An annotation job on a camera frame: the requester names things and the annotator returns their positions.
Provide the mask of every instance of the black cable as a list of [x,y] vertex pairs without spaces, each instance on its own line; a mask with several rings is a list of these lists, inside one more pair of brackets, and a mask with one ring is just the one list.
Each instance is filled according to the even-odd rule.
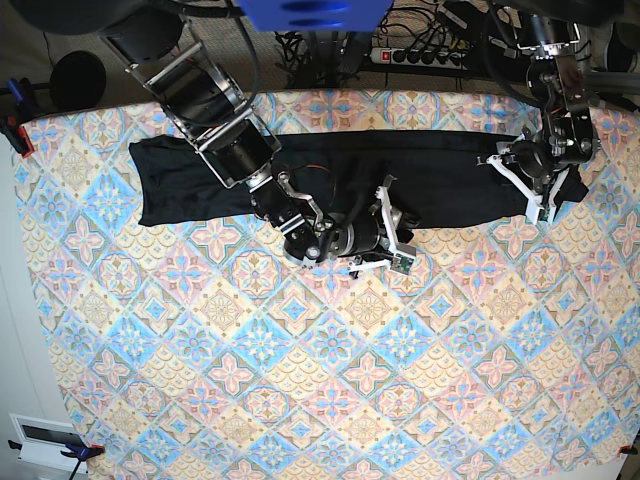
[[386,31],[384,31],[384,30],[381,28],[381,29],[380,29],[380,32],[386,35],[386,32],[388,32],[388,31],[389,31],[389,28],[390,28],[390,27],[393,27],[393,28],[396,28],[396,27],[404,28],[406,31],[408,31],[408,32],[411,34],[411,36],[412,36],[413,38],[416,38],[416,37],[418,36],[418,34],[417,34],[416,32],[414,32],[413,30],[411,30],[411,29],[410,29],[409,27],[407,27],[406,25],[403,25],[402,23],[389,23],[389,24],[387,24],[387,25],[385,25],[385,26],[383,27]]
[[[440,43],[436,43],[436,44],[432,44],[431,40],[433,40],[433,37],[435,37],[436,33],[438,32],[442,32],[442,40],[440,41]],[[424,54],[424,52],[427,51],[427,48],[429,47],[436,47],[433,52],[438,55],[438,53],[440,53],[440,50],[442,50],[442,47],[444,47],[444,43],[447,41],[447,29],[444,27],[444,25],[440,25],[438,27],[435,28],[435,30],[431,33],[431,36],[429,37],[429,39],[424,42],[424,45],[422,46],[422,48],[420,48],[420,50],[418,51],[418,53],[420,54],[420,56],[422,56],[422,54]]]
[[591,45],[591,39],[587,40],[584,45],[582,45],[578,50],[576,50],[575,52],[573,52],[574,54],[578,54],[580,52],[582,52],[585,48],[587,48],[589,45]]
[[500,32],[500,35],[502,36],[504,43],[506,43],[511,48],[517,49],[518,41],[517,39],[509,35],[509,33],[507,33],[507,30],[504,28],[504,24],[502,23],[502,20],[500,20],[500,17],[498,16],[498,9],[496,8],[496,6],[493,4],[491,0],[485,0],[485,2],[487,4],[487,7],[489,8],[489,14],[491,15],[491,18],[493,18],[493,21],[496,24],[496,27],[498,27],[498,31]]
[[351,224],[356,219],[360,211],[364,208],[366,200],[367,200],[366,193],[363,191],[358,191],[356,201],[353,203],[353,207],[351,207],[351,210],[349,210],[349,213],[347,214],[344,221],[340,225],[341,228],[347,229],[351,226]]
[[299,167],[296,168],[292,168],[291,169],[291,173],[295,173],[298,170],[302,170],[303,168],[310,168],[310,169],[318,169],[318,170],[322,170],[324,172],[327,172],[329,174],[329,177],[331,178],[331,181],[333,182],[333,195],[331,196],[331,202],[329,203],[329,207],[331,207],[333,205],[333,202],[335,202],[336,200],[336,192],[338,190],[338,179],[335,175],[335,173],[333,173],[331,170],[329,170],[327,167],[323,166],[323,165],[316,165],[316,164],[307,164],[307,165],[301,165]]
[[[229,6],[231,5],[231,0],[225,0],[225,2],[227,3],[227,5]],[[256,48],[253,45],[253,42],[251,41],[251,37],[249,37],[249,33],[247,32],[247,29],[242,24],[242,20],[240,20],[239,18],[234,18],[233,20],[236,22],[236,26],[240,31],[240,35],[242,36],[242,39],[247,45],[247,49],[249,50],[249,55],[251,57],[251,63],[253,64],[253,87],[251,89],[251,95],[246,100],[245,105],[240,110],[238,110],[237,112],[231,113],[226,117],[221,118],[220,120],[217,120],[216,123],[214,124],[198,122],[192,118],[183,117],[182,115],[178,115],[175,112],[169,110],[172,115],[179,118],[183,122],[191,123],[192,125],[196,125],[197,127],[204,127],[204,128],[213,128],[221,125],[222,123],[232,122],[235,119],[242,116],[247,110],[251,108],[256,96],[258,95],[258,89],[260,87],[260,76],[261,76],[260,61],[258,60],[258,54],[256,53]]]
[[282,47],[279,52],[282,64],[276,63],[275,66],[284,70],[287,76],[285,89],[293,88],[296,84],[299,71],[303,65],[309,60],[309,53],[305,51],[300,54],[300,48],[304,45],[303,37],[299,32],[274,32],[276,42]]
[[509,81],[506,78],[504,78],[491,63],[491,54],[489,52],[489,23],[490,22],[491,22],[491,16],[486,15],[484,20],[484,25],[482,27],[482,57],[483,57],[484,65],[487,71],[489,72],[489,75],[491,75],[491,78],[493,78],[494,82],[496,82],[500,86],[500,88],[502,88],[505,91],[505,93],[507,93],[507,95],[509,95],[510,97],[513,97],[519,102],[526,103],[527,105],[530,105],[534,108],[541,108],[541,105],[537,100],[530,98],[527,95],[524,95],[518,92],[515,88],[513,88],[509,83]]
[[227,4],[223,7],[198,7],[188,5],[186,3],[175,2],[173,0],[147,0],[148,3],[165,12],[175,13],[177,15],[186,15],[188,17],[199,18],[239,18],[244,17],[245,13],[240,7],[234,7]]
[[42,36],[44,37],[44,41],[47,44],[47,57],[49,57],[49,63],[51,64],[51,67],[55,67],[55,63],[53,63],[53,60],[51,59],[51,47],[49,45],[49,38],[47,37],[47,34],[45,32],[42,32]]
[[82,461],[78,460],[78,463],[76,463],[76,466],[73,469],[73,472],[71,472],[71,476],[69,477],[69,480],[73,480],[73,478],[76,476],[76,473],[78,472],[78,468],[80,467],[81,463],[82,463]]
[[414,47],[416,47],[418,45],[418,43],[420,43],[420,41],[422,40],[422,37],[424,37],[424,36],[428,35],[429,33],[431,33],[431,36],[429,37],[429,39],[426,42],[423,42],[425,45],[428,45],[431,42],[431,40],[433,39],[433,37],[435,36],[437,31],[438,31],[438,29],[436,27],[434,27],[433,25],[430,26],[427,30],[425,30],[420,35],[418,35],[411,45],[409,45],[407,48],[404,49],[405,52],[410,52],[411,50],[413,50]]

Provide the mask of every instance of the floor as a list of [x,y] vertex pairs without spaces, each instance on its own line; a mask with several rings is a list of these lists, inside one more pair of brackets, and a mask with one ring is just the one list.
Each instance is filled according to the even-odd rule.
[[[399,0],[398,5],[417,4],[418,0]],[[421,20],[416,16],[404,16],[403,22],[415,26],[420,31]],[[205,44],[218,60],[234,76],[239,84],[251,88],[251,65],[242,38],[233,22],[225,20],[196,20],[198,31]],[[255,32],[249,22],[246,23],[256,46],[262,66],[262,91],[277,91],[286,84],[286,75],[274,64],[280,61],[277,43],[271,33]],[[10,77],[23,76],[32,82],[46,82],[51,73],[47,56],[46,42],[42,32],[26,24],[11,8],[9,2],[0,2],[0,85],[6,84]],[[148,101],[147,93],[137,84],[108,49],[95,35],[63,37],[47,35],[53,62],[75,50],[87,50],[95,53],[104,62],[108,73],[108,83],[101,106],[126,105]],[[360,80],[350,84],[352,88],[383,88],[385,77],[377,73],[363,73]],[[389,89],[414,89],[423,91],[455,91],[455,80],[441,77],[422,77],[414,75],[395,75],[389,78]],[[492,82],[465,81],[463,89],[467,92],[499,93]],[[48,99],[42,95],[42,102]],[[0,111],[10,108],[8,97],[0,97]]]

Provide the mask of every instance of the patterned tablecloth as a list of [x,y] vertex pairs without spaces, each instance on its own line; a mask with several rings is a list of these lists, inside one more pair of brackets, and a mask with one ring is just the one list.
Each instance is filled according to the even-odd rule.
[[[259,102],[280,134],[538,122],[491,96]],[[174,133],[156,105],[30,124],[24,245],[66,408],[107,449],[93,478],[507,480],[615,459],[640,427],[640,119],[593,117],[591,191],[553,228],[420,231],[409,277],[358,281],[293,267],[250,217],[138,226],[127,146]]]

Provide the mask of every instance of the black pants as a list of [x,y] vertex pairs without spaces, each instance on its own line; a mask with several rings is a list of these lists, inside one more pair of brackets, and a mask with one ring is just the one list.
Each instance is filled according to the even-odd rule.
[[[513,137],[469,132],[364,131],[283,135],[274,169],[288,168],[292,184],[327,213],[346,213],[355,198],[391,174],[391,202],[419,218],[419,228],[467,227],[524,214],[527,201],[477,157],[496,153]],[[130,146],[144,195],[141,225],[209,220],[252,213],[247,187],[225,189],[192,148],[161,136]],[[557,201],[587,193],[573,167]]]

